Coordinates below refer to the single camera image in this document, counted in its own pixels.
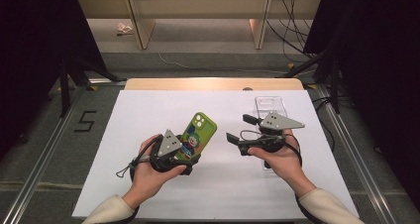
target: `white table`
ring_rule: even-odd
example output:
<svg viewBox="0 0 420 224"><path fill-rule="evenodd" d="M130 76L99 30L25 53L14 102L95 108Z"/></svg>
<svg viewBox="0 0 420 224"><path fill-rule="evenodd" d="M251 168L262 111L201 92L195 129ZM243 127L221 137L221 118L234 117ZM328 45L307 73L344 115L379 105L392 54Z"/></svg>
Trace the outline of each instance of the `white table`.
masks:
<svg viewBox="0 0 420 224"><path fill-rule="evenodd" d="M253 115L257 96L280 96L288 117L303 122L293 132L301 145L303 169L318 186L331 191L358 215L327 139L304 90L275 91L121 91L91 171L73 212L86 217L112 194L124 194L130 176L119 178L142 141L170 129L183 132L195 112L218 125L191 175L178 176L142 204L138 218L155 221L292 221L304 219L287 184L263 169L254 157L242 157L226 140L254 126L242 121Z"/></svg>

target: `white sleeve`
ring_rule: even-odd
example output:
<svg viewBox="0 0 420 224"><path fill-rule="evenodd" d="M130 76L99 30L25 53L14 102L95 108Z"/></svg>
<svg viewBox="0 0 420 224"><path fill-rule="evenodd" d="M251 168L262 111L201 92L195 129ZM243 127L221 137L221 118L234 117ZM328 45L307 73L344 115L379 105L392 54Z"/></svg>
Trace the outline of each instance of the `white sleeve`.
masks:
<svg viewBox="0 0 420 224"><path fill-rule="evenodd" d="M133 215L133 210L118 195L112 195L93 210L82 224L107 223L124 220Z"/></svg>
<svg viewBox="0 0 420 224"><path fill-rule="evenodd" d="M299 202L313 216L329 224L364 223L353 215L336 196L321 188L315 188L301 196Z"/></svg>

